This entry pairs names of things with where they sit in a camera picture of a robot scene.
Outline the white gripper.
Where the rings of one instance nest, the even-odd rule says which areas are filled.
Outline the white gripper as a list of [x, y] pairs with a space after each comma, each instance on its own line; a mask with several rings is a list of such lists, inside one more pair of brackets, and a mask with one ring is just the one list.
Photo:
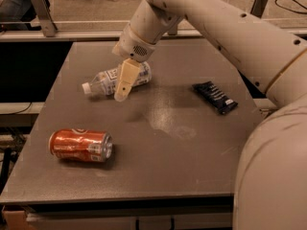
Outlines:
[[114, 99], [123, 102], [129, 95], [140, 72], [140, 63], [146, 61], [154, 52], [155, 46], [142, 40], [128, 24], [122, 31], [118, 42], [112, 49], [114, 55], [127, 58], [117, 70]]

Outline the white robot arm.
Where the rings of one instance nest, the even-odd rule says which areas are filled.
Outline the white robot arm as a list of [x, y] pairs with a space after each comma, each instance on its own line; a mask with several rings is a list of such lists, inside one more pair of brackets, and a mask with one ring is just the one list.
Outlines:
[[307, 43], [222, 0], [143, 0], [116, 44], [123, 101], [157, 41], [187, 20], [277, 106], [249, 136], [233, 230], [307, 230]]

